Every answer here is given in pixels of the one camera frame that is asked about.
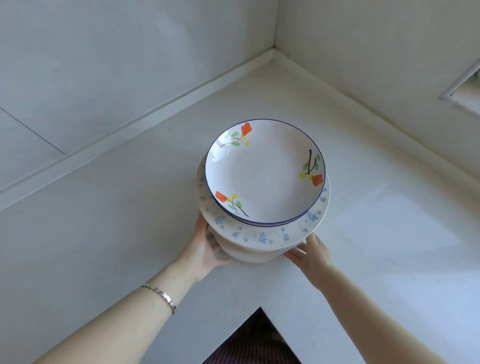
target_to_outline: right hand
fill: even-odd
[[[321,290],[336,268],[328,248],[318,236],[311,233],[306,240],[307,243],[301,243],[284,255],[300,268],[316,289]]]

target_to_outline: white countertop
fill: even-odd
[[[320,147],[332,192],[317,233],[336,264],[450,364],[475,362],[478,203],[272,62],[0,212],[0,362],[32,362],[175,257],[203,154],[253,118],[290,122]],[[214,270],[143,363],[201,363],[259,306],[303,364],[363,362],[281,256]]]

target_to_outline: stack of plates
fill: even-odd
[[[307,134],[282,121],[255,119],[213,142],[197,170],[196,197],[222,249],[262,263],[315,230],[330,185],[322,153]]]

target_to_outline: hand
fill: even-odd
[[[178,260],[183,262],[188,270],[193,274],[194,283],[200,282],[217,266],[224,266],[231,262],[231,259],[218,259],[215,253],[220,250],[220,246],[212,248],[206,236],[208,224],[205,218],[198,211],[197,224],[192,240],[181,252]]]
[[[284,255],[300,268],[316,289],[321,290],[336,268],[330,252],[318,236],[311,233],[306,240],[307,243],[301,243]]]

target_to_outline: blue rim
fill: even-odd
[[[322,157],[322,163],[324,165],[324,172],[326,174],[326,166],[325,166],[325,159],[324,159],[324,156],[320,150],[320,148],[318,147],[318,145],[312,140],[312,138],[310,138],[302,129],[299,129],[297,128],[295,125],[292,125],[288,122],[285,122],[285,121],[281,121],[281,120],[277,120],[277,119],[249,119],[249,120],[244,120],[244,121],[240,121],[236,124],[233,124],[232,126],[229,126],[227,129],[225,129],[224,131],[222,131],[214,140],[213,140],[213,143],[210,145],[208,151],[207,151],[207,156],[208,156],[208,153],[210,153],[210,150],[212,149],[213,147],[213,144],[215,144],[215,142],[217,141],[217,139],[224,133],[226,132],[228,129],[230,128],[233,128],[234,126],[237,126],[239,124],[242,124],[244,122],[249,122],[249,121],[255,121],[255,120],[271,120],[271,121],[277,121],[277,122],[282,122],[284,124],[287,124],[287,125],[290,125],[291,127],[301,131],[302,133],[305,134],[305,136],[307,138],[309,138],[311,140],[311,142],[313,143],[314,146],[317,147],[317,150],[318,150],[318,153],[320,153],[320,156]],[[227,214],[229,214],[230,216],[232,216],[234,219],[238,220],[237,216],[231,214],[229,211],[227,211],[226,209],[223,208],[223,206],[218,202],[217,198],[215,197],[215,195],[213,194],[212,192],[212,189],[210,188],[210,184],[208,183],[208,178],[207,178],[207,160],[205,160],[205,181],[207,183],[207,187],[208,187],[208,190],[210,191],[210,193],[212,194],[212,197],[213,199],[215,200],[215,202],[217,203],[217,205],[219,205],[223,211],[225,211]],[[279,221],[279,222],[259,222],[259,221],[252,221],[252,220],[248,220],[248,222],[245,221],[245,219],[242,219],[241,221],[248,224],[248,225],[252,225],[252,226],[259,226],[259,225],[255,225],[255,223],[257,224],[271,224],[271,226],[269,227],[275,227],[275,226],[280,226],[280,225],[284,225],[288,222],[292,222],[292,221],[295,221],[299,218],[301,218],[303,215],[305,215],[308,210],[310,210],[312,208],[313,205],[315,205],[315,202],[317,202],[318,198],[320,197],[320,195],[322,194],[322,191],[324,189],[324,186],[325,186],[325,176],[324,176],[324,181],[322,182],[322,188],[320,189],[320,193],[318,194],[317,198],[315,199],[315,201],[310,205],[310,207],[308,209],[306,209],[304,212],[302,212],[300,215],[297,215],[296,217],[294,218],[289,218],[288,220],[284,220],[284,221]]]

